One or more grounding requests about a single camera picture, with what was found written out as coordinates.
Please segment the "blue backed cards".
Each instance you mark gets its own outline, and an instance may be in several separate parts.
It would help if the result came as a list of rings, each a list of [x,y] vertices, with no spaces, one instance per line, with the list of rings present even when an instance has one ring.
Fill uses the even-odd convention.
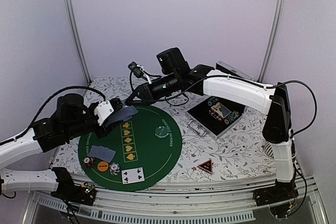
[[[134,106],[124,106],[122,109],[120,109],[117,112],[112,113],[107,118],[107,124],[112,124],[116,122],[126,122],[129,119],[131,119],[134,115],[138,113],[138,110]]]

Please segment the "dark red chip stack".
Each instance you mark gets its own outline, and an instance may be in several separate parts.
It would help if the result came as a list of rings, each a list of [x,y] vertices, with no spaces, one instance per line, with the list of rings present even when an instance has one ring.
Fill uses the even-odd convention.
[[[90,156],[86,156],[82,160],[82,164],[86,168],[92,168],[92,167],[94,167],[95,163],[96,163],[95,158],[94,157],[90,157]]]

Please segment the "orange big blind button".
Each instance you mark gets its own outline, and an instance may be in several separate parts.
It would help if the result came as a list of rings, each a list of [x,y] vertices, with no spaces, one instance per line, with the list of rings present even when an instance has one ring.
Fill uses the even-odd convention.
[[[109,163],[106,161],[101,161],[97,165],[97,170],[101,173],[104,173],[109,170]]]

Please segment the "row of poker chips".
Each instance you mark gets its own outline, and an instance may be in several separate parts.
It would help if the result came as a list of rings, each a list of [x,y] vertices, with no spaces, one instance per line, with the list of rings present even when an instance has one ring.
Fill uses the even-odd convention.
[[[218,102],[218,98],[217,97],[211,97],[207,100],[207,105],[212,107],[214,106],[216,103]]]

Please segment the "red black triangular button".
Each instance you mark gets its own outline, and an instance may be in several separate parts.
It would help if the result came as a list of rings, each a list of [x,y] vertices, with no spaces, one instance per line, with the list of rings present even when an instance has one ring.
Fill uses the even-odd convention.
[[[212,174],[213,173],[213,162],[211,159],[199,164],[197,166],[199,169],[201,169],[202,171],[205,171],[209,174]]]

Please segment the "dealt cards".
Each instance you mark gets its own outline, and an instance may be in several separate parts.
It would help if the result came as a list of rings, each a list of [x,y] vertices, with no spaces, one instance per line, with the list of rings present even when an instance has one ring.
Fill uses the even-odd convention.
[[[103,155],[103,146],[96,146],[96,145],[91,146],[88,156],[94,158],[101,158],[102,155]]]

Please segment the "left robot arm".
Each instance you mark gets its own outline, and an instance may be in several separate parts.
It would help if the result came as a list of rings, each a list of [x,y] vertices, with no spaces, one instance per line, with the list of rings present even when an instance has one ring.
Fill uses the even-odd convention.
[[[38,115],[54,97],[57,98],[55,112],[49,118],[39,119]],[[69,86],[56,91],[42,104],[25,130],[1,141],[1,194],[42,190],[59,198],[75,199],[79,187],[63,167],[15,173],[6,170],[6,166],[46,153],[88,133],[95,133],[98,138],[107,136],[114,129],[108,120],[121,108],[119,98],[108,100],[94,88]]]

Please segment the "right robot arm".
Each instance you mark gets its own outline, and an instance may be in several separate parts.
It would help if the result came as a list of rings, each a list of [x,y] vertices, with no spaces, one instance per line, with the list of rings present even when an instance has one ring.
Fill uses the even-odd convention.
[[[258,83],[223,73],[206,65],[191,69],[181,51],[175,47],[157,55],[163,77],[132,89],[126,105],[151,105],[173,99],[185,92],[208,95],[233,101],[253,108],[267,116],[262,131],[270,143],[276,164],[276,185],[271,196],[276,201],[284,200],[294,188],[297,171],[294,165],[293,137],[288,82],[275,86]]]

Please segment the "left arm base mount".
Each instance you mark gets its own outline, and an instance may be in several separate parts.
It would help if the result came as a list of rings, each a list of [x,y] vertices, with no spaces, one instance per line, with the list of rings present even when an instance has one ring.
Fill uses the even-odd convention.
[[[66,202],[93,206],[96,193],[97,191],[94,184],[88,182],[81,185],[75,185],[74,183],[59,183],[57,190],[52,191],[50,195]]]

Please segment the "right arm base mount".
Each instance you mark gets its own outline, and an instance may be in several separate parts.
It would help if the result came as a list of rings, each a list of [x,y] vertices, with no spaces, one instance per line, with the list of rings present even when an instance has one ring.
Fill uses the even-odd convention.
[[[296,184],[294,182],[282,183],[277,180],[274,186],[260,188],[253,191],[253,199],[257,206],[264,206],[294,199],[298,195]]]

